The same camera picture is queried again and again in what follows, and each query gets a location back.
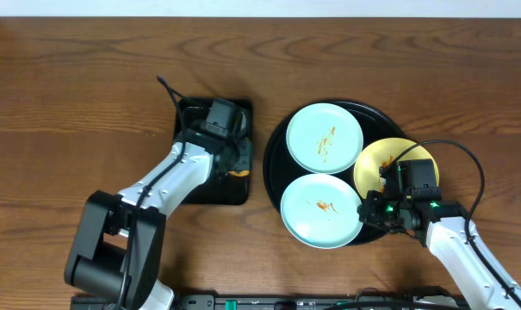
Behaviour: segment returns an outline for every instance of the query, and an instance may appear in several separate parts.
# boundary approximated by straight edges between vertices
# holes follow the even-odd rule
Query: white plate
[[[297,239],[320,249],[350,243],[362,229],[357,207],[362,203],[345,181],[325,174],[294,180],[283,193],[281,216]]]
[[[333,174],[351,167],[363,147],[363,133],[356,118],[330,103],[309,105],[291,119],[287,148],[304,169]]]

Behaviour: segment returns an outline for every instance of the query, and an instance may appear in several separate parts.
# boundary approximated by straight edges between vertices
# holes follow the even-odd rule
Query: wooden table
[[[416,140],[453,139],[487,175],[481,235],[521,285],[521,20],[0,19],[0,308],[64,309],[63,269],[86,198],[140,179],[171,148],[155,80],[254,102],[248,202],[181,206],[160,279],[220,294],[354,295],[440,285],[445,268],[403,235],[321,251],[294,239],[264,189],[264,148],[298,107],[353,98]],[[445,196],[469,206],[467,155],[430,146]]]

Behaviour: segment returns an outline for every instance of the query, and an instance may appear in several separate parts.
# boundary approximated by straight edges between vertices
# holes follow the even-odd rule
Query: sauce stain
[[[324,135],[318,144],[318,154],[323,157],[323,159],[324,159],[323,162],[325,162],[327,160],[327,157],[326,157],[328,154],[327,147],[332,146],[332,138],[335,136],[336,130],[337,130],[337,128],[333,126],[331,131],[327,135]]]
[[[388,161],[383,161],[381,164],[382,168],[387,168],[390,163],[392,163],[392,159],[394,159],[394,156],[390,155],[390,158]],[[381,178],[379,177],[379,189],[381,189],[381,193],[384,193],[384,186],[381,186]]]
[[[318,208],[322,209],[325,212],[327,212],[328,208],[331,208],[331,210],[335,211],[335,213],[338,214],[337,210],[332,205],[332,202],[327,204],[327,203],[324,203],[323,201],[318,201],[318,203],[316,203],[316,205],[318,206]]]

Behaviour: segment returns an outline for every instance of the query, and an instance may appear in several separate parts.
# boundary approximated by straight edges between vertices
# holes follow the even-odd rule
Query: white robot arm
[[[182,143],[175,143],[170,154],[157,167],[135,185],[119,191],[122,201],[135,206],[144,184],[148,184],[176,160],[181,151]],[[185,147],[183,159],[152,186],[147,198],[142,203],[142,208],[158,208],[159,212],[165,214],[168,219],[191,190],[207,181],[212,163],[213,155],[208,153],[204,147],[188,143]],[[121,231],[120,234],[127,237],[126,231]],[[174,292],[172,289],[156,280],[151,293],[140,310],[168,310],[173,300]]]
[[[467,242],[463,217],[443,218],[430,223],[426,246],[436,256],[461,290],[468,305],[473,309],[520,309],[521,307],[501,287],[498,280],[484,266]],[[471,236],[486,260],[493,266],[521,300],[521,288],[512,280],[495,256],[482,241],[476,226],[469,223]]]

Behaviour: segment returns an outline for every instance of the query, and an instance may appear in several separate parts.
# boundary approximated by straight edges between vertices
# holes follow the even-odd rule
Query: black cable
[[[185,100],[185,101],[187,101],[189,103],[195,104],[196,106],[208,107],[205,103],[195,101],[195,100],[189,98],[188,96],[184,96],[184,95],[180,94],[179,92],[177,92],[176,90],[174,90],[173,88],[168,86],[166,81],[164,81],[164,83],[163,82],[160,82],[160,83],[163,84],[163,86],[166,88],[166,90],[168,90],[169,93],[172,92],[174,95],[179,96],[183,100]]]
[[[155,183],[158,182],[158,180],[160,180],[166,173],[168,173],[168,171],[170,171],[177,163],[179,163],[182,160],[183,155],[185,153],[185,142],[186,142],[185,124],[183,121],[182,109],[180,108],[179,104],[177,104],[177,99],[176,99],[175,94],[180,96],[181,98],[185,98],[185,97],[182,94],[173,90],[170,86],[168,86],[168,84],[166,83],[166,81],[164,80],[163,77],[157,76],[157,80],[166,88],[166,91],[168,91],[168,94],[170,95],[172,102],[174,103],[174,106],[176,107],[177,117],[178,117],[178,119],[180,119],[180,129],[182,130],[182,136],[181,136],[182,150],[176,156],[176,159],[171,164],[168,165],[168,167],[164,168],[159,174],[157,174],[156,177],[154,177],[146,186],[143,187],[143,189],[141,190],[140,197],[138,197],[138,201],[136,202],[136,207],[133,208],[133,210],[140,209],[141,204],[143,203],[143,201],[145,200],[145,198],[149,194],[149,191],[151,191],[151,189],[155,185]],[[139,214],[138,212],[132,211],[132,217],[130,219],[132,221],[132,225],[130,227],[130,231],[128,232],[127,251],[126,251],[126,254],[124,257],[125,258],[124,259],[124,272],[122,274],[121,292],[119,293],[119,297],[115,304],[115,310],[122,309],[122,304],[124,303],[124,299],[127,294],[128,278],[129,278],[128,274],[130,273],[130,257],[132,256],[132,245],[133,245],[134,234],[136,231],[136,222],[137,222],[138,214]]]
[[[510,295],[511,298],[521,308],[521,300],[515,294],[514,287],[509,287],[509,285],[507,285],[505,280],[503,278],[501,278],[501,276],[498,274],[498,272],[486,260],[486,258],[482,254],[482,252],[478,249],[478,246],[476,246],[476,243],[474,242],[474,237],[472,237],[471,234],[470,234],[468,224],[470,224],[470,221],[473,218],[474,211],[476,210],[476,207],[478,206],[478,203],[480,202],[480,200],[482,198],[482,194],[484,193],[484,187],[486,186],[486,181],[484,179],[484,170],[482,169],[481,162],[478,160],[478,158],[467,147],[465,147],[465,146],[463,146],[463,145],[461,145],[461,144],[459,144],[459,143],[457,143],[455,141],[450,141],[450,140],[446,140],[446,139],[433,139],[433,140],[427,140],[427,141],[424,141],[424,142],[419,142],[419,143],[417,143],[417,144],[415,144],[413,146],[408,147],[405,151],[403,151],[392,163],[390,163],[387,166],[387,168],[384,168],[381,171],[381,174],[384,175],[385,173],[390,171],[390,169],[393,166],[395,166],[396,163],[398,163],[400,158],[402,158],[404,155],[406,155],[409,151],[411,151],[415,147],[417,147],[417,146],[424,146],[424,145],[428,145],[428,144],[438,144],[438,143],[457,146],[460,149],[464,150],[474,160],[474,163],[476,164],[476,167],[478,168],[478,171],[480,172],[480,175],[481,175],[481,187],[478,190],[478,195],[474,199],[473,206],[468,211],[467,219],[465,219],[465,227],[464,227],[465,235],[467,237],[468,243],[472,246],[474,253],[476,253],[476,256],[478,256],[478,258],[482,261],[484,266],[488,269],[488,271],[490,271],[492,276],[498,281],[499,285],[501,285],[501,287],[505,290],[505,297]]]
[[[363,292],[365,292],[365,291],[368,290],[368,289],[370,289],[370,290],[372,290],[372,291],[375,291],[375,292],[376,292],[380,297],[382,297],[382,299],[383,299],[384,301],[387,300],[387,298],[386,298],[385,296],[382,295],[381,291],[380,291],[378,288],[362,288],[362,290],[361,290],[359,293],[357,293],[356,298],[354,299],[354,302],[359,302],[360,297],[362,297]]]
[[[425,304],[422,302],[412,302],[412,301],[359,301],[359,302],[347,302],[342,305],[325,308],[324,310],[360,309],[361,307],[389,307],[389,308],[408,308],[408,309],[427,309],[427,310],[462,309],[459,307]]]

